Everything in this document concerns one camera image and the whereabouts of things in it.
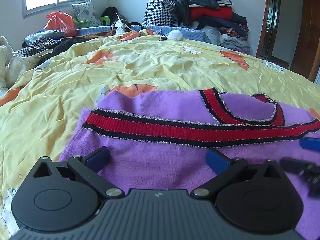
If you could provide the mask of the purple knit sweater red trim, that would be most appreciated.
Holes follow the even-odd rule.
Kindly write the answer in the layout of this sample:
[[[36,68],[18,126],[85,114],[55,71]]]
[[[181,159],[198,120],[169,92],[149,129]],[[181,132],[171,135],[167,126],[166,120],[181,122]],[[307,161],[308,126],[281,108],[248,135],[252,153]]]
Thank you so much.
[[[154,90],[135,97],[113,91],[84,109],[56,163],[60,226],[50,239],[319,239],[319,197],[281,158],[316,163],[301,148],[319,138],[319,120],[264,94]],[[99,175],[125,197],[102,200],[75,181],[73,155],[100,147],[111,154]],[[191,192],[216,174],[206,153],[217,149],[248,167],[215,199]]]

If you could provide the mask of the pile of folded clothes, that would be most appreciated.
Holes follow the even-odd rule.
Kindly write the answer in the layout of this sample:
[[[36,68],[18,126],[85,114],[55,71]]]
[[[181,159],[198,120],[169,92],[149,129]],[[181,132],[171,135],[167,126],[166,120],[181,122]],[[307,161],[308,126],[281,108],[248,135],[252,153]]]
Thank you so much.
[[[230,0],[170,0],[176,6],[179,21],[184,26],[197,22],[197,30],[206,27],[219,32],[217,44],[227,49],[251,55],[248,43],[247,18],[235,13]]]

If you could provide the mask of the yellow carrot print quilt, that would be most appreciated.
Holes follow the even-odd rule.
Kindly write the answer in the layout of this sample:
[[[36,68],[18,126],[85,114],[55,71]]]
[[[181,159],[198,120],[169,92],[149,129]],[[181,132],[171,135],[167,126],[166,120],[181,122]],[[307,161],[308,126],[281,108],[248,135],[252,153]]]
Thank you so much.
[[[141,32],[128,41],[111,36],[71,46],[23,72],[1,105],[1,239],[17,230],[11,201],[35,161],[54,160],[71,138],[81,110],[112,91],[216,88],[271,99],[319,113],[319,85],[290,70],[204,42],[161,41]]]

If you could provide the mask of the cream white bedding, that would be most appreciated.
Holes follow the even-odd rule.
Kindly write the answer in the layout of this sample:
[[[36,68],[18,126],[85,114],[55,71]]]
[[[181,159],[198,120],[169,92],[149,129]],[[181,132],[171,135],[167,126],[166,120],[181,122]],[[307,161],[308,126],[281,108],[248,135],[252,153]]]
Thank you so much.
[[[48,48],[34,55],[23,56],[13,51],[4,36],[1,36],[1,98],[24,72],[36,67],[42,58],[52,53]]]

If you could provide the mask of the black white zigzag cloth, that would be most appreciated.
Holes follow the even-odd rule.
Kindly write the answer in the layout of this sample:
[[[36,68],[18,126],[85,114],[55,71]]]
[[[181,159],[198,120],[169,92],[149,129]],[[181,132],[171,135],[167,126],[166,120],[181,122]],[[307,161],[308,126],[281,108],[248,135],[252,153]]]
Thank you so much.
[[[52,38],[41,37],[36,39],[34,42],[31,42],[25,48],[22,48],[16,51],[16,53],[20,54],[23,57],[33,56],[47,49],[53,50],[60,43],[61,43],[61,40],[54,40]]]

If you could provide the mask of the blue quilted blanket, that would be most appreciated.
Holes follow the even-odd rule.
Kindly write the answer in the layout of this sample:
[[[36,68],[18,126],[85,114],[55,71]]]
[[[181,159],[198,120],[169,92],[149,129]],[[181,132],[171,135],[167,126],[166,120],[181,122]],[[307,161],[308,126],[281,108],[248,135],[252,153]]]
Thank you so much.
[[[107,32],[112,29],[111,25],[107,26],[99,26],[99,27],[88,27],[88,28],[80,28],[77,29],[77,34],[79,36],[95,34],[100,32]],[[178,30],[183,34],[183,37],[189,40],[206,42],[211,44],[209,37],[206,35],[204,31],[189,29],[189,28],[181,28],[181,27],[168,27],[168,26],[160,26],[160,25],[143,25],[143,29],[150,29],[153,32],[159,35],[168,36],[169,33],[173,30]]]

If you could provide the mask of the white fluffy pompom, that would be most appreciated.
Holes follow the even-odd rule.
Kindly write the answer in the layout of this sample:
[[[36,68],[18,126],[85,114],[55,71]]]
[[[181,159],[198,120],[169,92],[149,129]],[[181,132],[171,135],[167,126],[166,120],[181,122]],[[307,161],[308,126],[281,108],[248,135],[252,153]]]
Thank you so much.
[[[167,38],[169,40],[174,41],[182,41],[184,39],[183,33],[179,30],[172,30],[170,33],[168,33]]]

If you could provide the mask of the green plastic stool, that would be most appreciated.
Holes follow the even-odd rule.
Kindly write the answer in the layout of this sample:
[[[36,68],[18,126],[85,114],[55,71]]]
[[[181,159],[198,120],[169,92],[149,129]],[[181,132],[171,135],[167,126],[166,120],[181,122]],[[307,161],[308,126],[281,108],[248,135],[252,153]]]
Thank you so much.
[[[77,29],[84,28],[84,27],[89,28],[92,26],[89,21],[79,21],[76,15],[73,15],[72,18]],[[99,17],[99,21],[100,21],[99,26],[110,25],[110,18],[108,16]]]

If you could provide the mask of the orange plastic bag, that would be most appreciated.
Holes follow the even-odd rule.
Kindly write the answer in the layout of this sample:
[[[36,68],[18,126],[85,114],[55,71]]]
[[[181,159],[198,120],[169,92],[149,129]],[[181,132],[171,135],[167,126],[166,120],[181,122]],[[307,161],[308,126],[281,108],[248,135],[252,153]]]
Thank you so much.
[[[76,27],[71,15],[57,11],[48,14],[46,19],[48,19],[48,22],[44,26],[44,30],[62,31],[66,37],[76,35]]]

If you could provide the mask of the floral print pillow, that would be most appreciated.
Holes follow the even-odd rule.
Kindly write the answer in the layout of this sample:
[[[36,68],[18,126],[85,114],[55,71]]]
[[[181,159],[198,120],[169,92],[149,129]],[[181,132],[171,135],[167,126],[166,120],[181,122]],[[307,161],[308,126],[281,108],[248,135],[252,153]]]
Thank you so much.
[[[91,0],[85,3],[72,4],[72,8],[78,21],[87,21],[90,27],[101,25],[99,15]]]

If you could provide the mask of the black white checkered bag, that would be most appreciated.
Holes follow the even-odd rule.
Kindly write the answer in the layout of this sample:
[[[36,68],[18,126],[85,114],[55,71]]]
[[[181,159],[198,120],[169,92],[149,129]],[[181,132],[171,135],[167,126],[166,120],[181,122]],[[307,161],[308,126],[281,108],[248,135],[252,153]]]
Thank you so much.
[[[149,0],[142,24],[178,27],[175,3],[170,0]]]

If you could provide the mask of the brown wooden door frame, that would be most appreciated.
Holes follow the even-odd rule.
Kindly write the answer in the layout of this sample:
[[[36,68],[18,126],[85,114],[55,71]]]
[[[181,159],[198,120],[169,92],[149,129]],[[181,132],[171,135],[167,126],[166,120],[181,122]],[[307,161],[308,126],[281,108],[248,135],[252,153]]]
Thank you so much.
[[[256,56],[319,78],[319,0],[266,0]]]

